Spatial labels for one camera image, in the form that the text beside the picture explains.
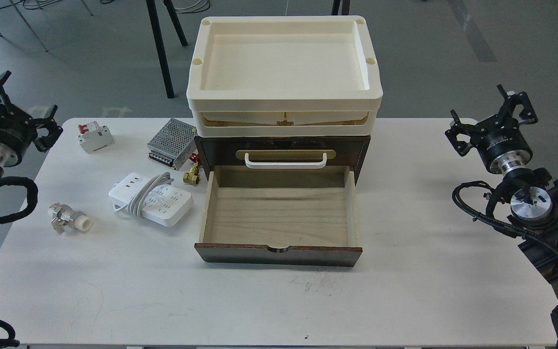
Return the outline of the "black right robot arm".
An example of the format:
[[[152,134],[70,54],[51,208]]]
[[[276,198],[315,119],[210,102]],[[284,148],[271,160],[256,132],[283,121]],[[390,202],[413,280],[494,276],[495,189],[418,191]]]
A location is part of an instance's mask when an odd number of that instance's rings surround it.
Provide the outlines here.
[[[503,97],[498,113],[471,125],[451,111],[445,135],[461,156],[476,149],[487,172],[502,175],[502,182],[496,187],[484,181],[461,183],[452,191],[452,201],[475,221],[522,238],[521,252],[553,283],[558,280],[558,180],[545,168],[528,167],[533,152],[520,126],[535,124],[538,117],[527,93],[497,88]],[[558,348],[558,305],[551,320]]]

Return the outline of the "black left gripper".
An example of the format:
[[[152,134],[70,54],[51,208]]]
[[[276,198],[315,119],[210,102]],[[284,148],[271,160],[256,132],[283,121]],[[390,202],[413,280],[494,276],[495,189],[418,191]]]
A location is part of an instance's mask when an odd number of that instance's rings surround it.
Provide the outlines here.
[[[12,107],[10,113],[10,99],[3,88],[10,75],[11,71],[5,71],[0,75],[0,143],[14,151],[25,151],[33,142],[38,152],[45,153],[55,145],[63,133],[63,128],[55,121],[58,106],[51,106],[45,118],[32,118],[16,107]],[[47,135],[38,136],[39,129],[47,130]]]

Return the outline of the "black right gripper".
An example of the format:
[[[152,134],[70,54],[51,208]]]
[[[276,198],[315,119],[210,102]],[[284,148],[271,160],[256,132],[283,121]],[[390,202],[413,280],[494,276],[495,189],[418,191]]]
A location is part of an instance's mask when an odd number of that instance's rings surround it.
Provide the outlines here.
[[[535,124],[538,122],[538,117],[527,93],[507,92],[502,85],[496,87],[504,99],[496,115],[496,121],[492,116],[476,125],[469,125],[461,122],[455,110],[450,110],[452,122],[445,135],[461,157],[466,156],[474,147],[483,163],[492,163],[507,152],[520,153],[527,163],[533,157],[533,151],[521,134],[520,125]],[[521,121],[513,116],[514,109],[519,105],[522,106],[522,111],[519,113]],[[460,134],[468,136],[469,141],[459,141]]]

